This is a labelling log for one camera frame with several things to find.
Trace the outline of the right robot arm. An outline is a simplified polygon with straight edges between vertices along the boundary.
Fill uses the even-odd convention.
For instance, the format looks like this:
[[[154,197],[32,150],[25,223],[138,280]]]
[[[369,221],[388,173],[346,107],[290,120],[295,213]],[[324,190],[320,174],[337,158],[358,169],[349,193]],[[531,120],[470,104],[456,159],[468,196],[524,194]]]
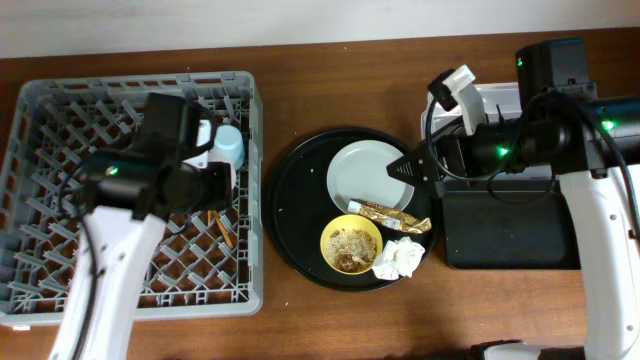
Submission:
[[[579,38],[517,51],[521,114],[490,122],[467,67],[428,87],[428,108],[460,110],[461,124],[426,130],[387,166],[392,178],[445,195],[444,181],[492,182],[547,165],[573,221],[586,291],[587,336],[578,347],[500,341],[474,359],[635,359],[639,355],[639,101],[599,99]]]

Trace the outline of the white tissue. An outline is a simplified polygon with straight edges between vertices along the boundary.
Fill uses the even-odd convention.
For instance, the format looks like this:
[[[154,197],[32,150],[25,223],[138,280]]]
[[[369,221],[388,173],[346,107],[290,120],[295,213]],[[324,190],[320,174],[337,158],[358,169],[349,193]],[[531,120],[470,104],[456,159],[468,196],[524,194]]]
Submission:
[[[375,277],[381,280],[411,278],[425,253],[425,248],[409,237],[388,241],[383,251],[376,256],[372,271]]]

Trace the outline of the yellow bowl with food scraps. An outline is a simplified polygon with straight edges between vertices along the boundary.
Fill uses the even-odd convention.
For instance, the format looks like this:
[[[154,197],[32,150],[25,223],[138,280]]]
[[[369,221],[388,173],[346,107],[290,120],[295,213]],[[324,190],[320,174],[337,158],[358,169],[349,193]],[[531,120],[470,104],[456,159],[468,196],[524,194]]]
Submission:
[[[345,275],[361,275],[370,271],[383,250],[378,227],[359,215],[342,215],[330,221],[320,238],[320,251],[325,262]]]

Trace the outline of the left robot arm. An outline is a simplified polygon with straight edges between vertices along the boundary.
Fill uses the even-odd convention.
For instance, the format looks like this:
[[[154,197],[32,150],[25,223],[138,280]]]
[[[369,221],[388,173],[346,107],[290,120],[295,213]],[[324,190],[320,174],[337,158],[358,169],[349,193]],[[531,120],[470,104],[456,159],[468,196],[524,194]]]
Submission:
[[[196,101],[151,93],[143,121],[73,170],[82,227],[53,359],[123,359],[143,281],[170,218],[224,211],[244,163],[240,130]]]

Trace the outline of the blue plastic cup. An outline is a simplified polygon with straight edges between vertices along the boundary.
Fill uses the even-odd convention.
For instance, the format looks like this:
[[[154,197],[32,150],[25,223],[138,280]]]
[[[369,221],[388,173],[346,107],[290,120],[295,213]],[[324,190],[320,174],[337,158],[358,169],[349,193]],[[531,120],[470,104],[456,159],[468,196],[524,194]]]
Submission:
[[[208,161],[225,161],[239,170],[244,165],[244,156],[244,141],[240,130],[232,125],[220,125],[216,130]]]

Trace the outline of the gold snack wrapper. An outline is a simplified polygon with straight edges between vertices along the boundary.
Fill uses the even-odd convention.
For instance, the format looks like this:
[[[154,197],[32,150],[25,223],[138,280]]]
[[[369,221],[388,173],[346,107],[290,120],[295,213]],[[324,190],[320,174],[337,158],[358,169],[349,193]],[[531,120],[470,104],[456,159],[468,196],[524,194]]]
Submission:
[[[423,234],[432,230],[430,218],[418,219],[401,210],[371,202],[351,200],[348,212],[365,217],[392,230],[408,234]]]

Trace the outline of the grey round plate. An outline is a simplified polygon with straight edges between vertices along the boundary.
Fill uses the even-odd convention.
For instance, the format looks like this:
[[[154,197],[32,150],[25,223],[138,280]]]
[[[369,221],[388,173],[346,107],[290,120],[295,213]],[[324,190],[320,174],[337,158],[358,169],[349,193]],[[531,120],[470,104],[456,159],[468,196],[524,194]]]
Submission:
[[[330,199],[343,212],[351,200],[362,200],[403,210],[414,187],[388,175],[387,166],[403,156],[395,146],[378,140],[361,140],[340,149],[329,163],[326,176]]]

